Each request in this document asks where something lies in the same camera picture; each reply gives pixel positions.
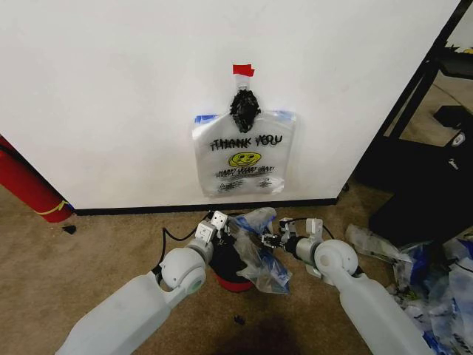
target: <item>black cable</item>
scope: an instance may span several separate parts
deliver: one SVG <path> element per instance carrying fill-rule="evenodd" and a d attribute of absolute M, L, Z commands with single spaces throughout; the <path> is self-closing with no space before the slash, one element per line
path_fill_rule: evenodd
<path fill-rule="evenodd" d="M 328 235 L 330 235 L 330 238 L 335 239 L 335 238 L 333 237 L 332 232 L 331 232 L 325 225 L 323 225 L 323 227 L 324 227 L 324 229 L 327 231 Z"/>
<path fill-rule="evenodd" d="M 455 263 L 455 265 L 458 266 L 459 268 L 462 268 L 462 269 L 465 270 L 465 271 L 473 272 L 473 270 L 470 270 L 469 268 L 466 268 L 465 266 L 462 266 L 462 265 L 460 265 L 459 263 Z"/>
<path fill-rule="evenodd" d="M 309 218 L 312 218 L 312 217 L 299 217 L 299 218 L 293 218 L 292 220 L 285 220 L 283 221 L 284 223 L 291 223 L 291 222 L 296 222 L 297 220 L 308 220 Z M 323 225 L 325 231 L 327 231 L 327 233 L 330 235 L 330 238 L 332 239 L 335 239 L 333 237 L 333 234 L 332 232 L 328 229 L 328 227 L 326 227 L 325 225 Z"/>
<path fill-rule="evenodd" d="M 210 217 L 214 212 L 213 211 L 209 211 L 205 217 L 200 220 L 200 222 L 202 222 L 204 219 Z M 160 278 L 160 274 L 161 274 L 161 267 L 160 267 L 160 264 L 162 263 L 162 261 L 164 260 L 164 256 L 166 254 L 166 235 L 168 235 L 168 237 L 170 237 L 172 240 L 176 240 L 177 242 L 183 242 L 184 240 L 192 237 L 192 235 L 194 235 L 194 233 L 196 232 L 197 230 L 197 227 L 195 227 L 194 229 L 192 229 L 192 231 L 187 234 L 185 237 L 182 237 L 182 238 L 178 238 L 178 237 L 175 237 L 174 235 L 171 234 L 170 231 L 168 231 L 168 229 L 166 227 L 163 227 L 162 229 L 162 232 L 163 232 L 163 248 L 161 249 L 161 256 L 160 256 L 160 259 L 159 261 L 157 262 L 156 266 L 154 268 L 151 269 L 151 271 L 153 272 L 153 274 L 155 275 L 159 275 L 159 278 Z"/>

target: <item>white wall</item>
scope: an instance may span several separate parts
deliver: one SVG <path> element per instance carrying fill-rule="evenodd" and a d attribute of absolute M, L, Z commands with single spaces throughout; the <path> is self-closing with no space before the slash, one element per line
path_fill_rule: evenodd
<path fill-rule="evenodd" d="M 463 15 L 447 41 L 447 47 L 458 47 L 457 52 L 473 48 L 473 5 Z"/>
<path fill-rule="evenodd" d="M 0 132 L 78 209 L 336 197 L 457 3 L 3 1 Z M 300 116 L 280 195 L 200 191 L 191 122 L 233 63 Z"/>

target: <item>red cylinder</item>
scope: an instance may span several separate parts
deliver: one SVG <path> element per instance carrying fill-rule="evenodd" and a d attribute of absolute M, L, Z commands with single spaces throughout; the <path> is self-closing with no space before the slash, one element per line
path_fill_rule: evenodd
<path fill-rule="evenodd" d="M 0 184 L 9 189 L 48 222 L 61 222 L 72 214 L 68 203 L 27 164 L 18 159 L 16 150 L 0 137 Z"/>

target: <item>red tape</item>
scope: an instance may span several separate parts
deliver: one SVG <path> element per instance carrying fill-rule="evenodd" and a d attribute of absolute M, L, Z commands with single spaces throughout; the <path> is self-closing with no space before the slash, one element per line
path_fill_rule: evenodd
<path fill-rule="evenodd" d="M 251 77 L 254 74 L 254 69 L 251 68 L 251 64 L 234 64 L 234 74 Z"/>

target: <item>crumpled plastic bag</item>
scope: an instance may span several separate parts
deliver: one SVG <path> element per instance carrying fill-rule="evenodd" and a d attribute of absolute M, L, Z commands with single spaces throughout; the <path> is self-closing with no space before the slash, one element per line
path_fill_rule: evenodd
<path fill-rule="evenodd" d="M 426 272 L 427 260 L 423 244 L 398 249 L 390 241 L 369 229 L 350 224 L 345 232 L 359 254 L 377 257 L 392 264 L 396 283 L 401 290 L 408 289 Z"/>
<path fill-rule="evenodd" d="M 430 265 L 425 245 L 397 249 L 367 229 L 350 225 L 346 238 L 361 254 L 391 262 L 397 286 L 387 288 L 438 355 L 473 354 L 473 236 L 443 244 L 450 271 Z"/>
<path fill-rule="evenodd" d="M 276 210 L 265 207 L 230 219 L 230 233 L 236 239 L 234 248 L 247 265 L 236 274 L 250 280 L 261 292 L 288 294 L 292 273 L 269 251 L 255 244 L 261 234 L 271 231 L 274 218 Z"/>

